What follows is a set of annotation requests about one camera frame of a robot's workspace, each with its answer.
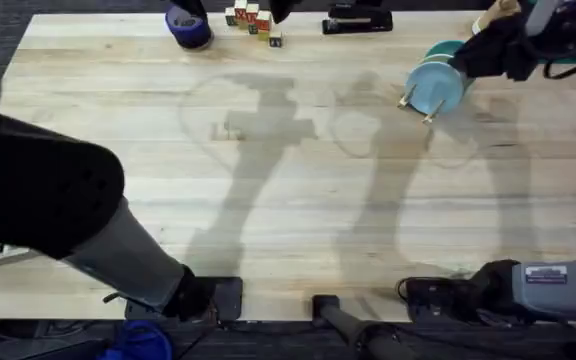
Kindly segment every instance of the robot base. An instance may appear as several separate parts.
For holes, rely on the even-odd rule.
[[[217,309],[219,321],[235,321],[241,316],[243,281],[239,277],[197,277],[212,293],[212,303]],[[163,320],[167,319],[150,308],[128,300],[125,317],[127,320]]]

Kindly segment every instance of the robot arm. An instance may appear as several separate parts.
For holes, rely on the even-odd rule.
[[[472,78],[506,74],[525,81],[540,62],[546,64],[548,79],[576,74],[576,67],[551,74],[552,64],[564,59],[576,59],[576,1],[540,0],[532,11],[491,22],[457,51],[450,64]]]

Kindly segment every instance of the sticker label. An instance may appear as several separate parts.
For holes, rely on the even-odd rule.
[[[528,284],[563,285],[568,283],[566,266],[528,266],[526,267]]]

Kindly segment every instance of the toy block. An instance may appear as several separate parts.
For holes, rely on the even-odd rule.
[[[259,40],[268,41],[270,27],[272,25],[272,15],[270,11],[260,11],[259,14],[257,14],[255,23],[257,25],[257,36]]]
[[[271,30],[268,37],[268,45],[270,47],[282,47],[283,46],[283,34],[279,30]]]
[[[247,0],[235,0],[235,21],[237,21],[237,25],[239,25],[240,29],[248,27],[248,22],[246,21],[247,6]]]
[[[225,15],[226,15],[226,24],[228,24],[228,26],[237,26],[234,7],[226,8]]]

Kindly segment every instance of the blue object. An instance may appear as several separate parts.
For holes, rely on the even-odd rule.
[[[184,49],[200,50],[207,47],[212,40],[212,31],[208,21],[193,16],[186,10],[172,6],[166,12],[168,30]]]
[[[125,321],[115,344],[97,360],[172,360],[172,346],[154,323]]]
[[[406,82],[406,94],[412,90],[409,103],[424,114],[446,113],[456,108],[464,96],[470,80],[445,62],[430,61],[417,66]]]
[[[455,55],[463,44],[464,42],[460,40],[440,41],[428,50],[426,57],[437,54]]]

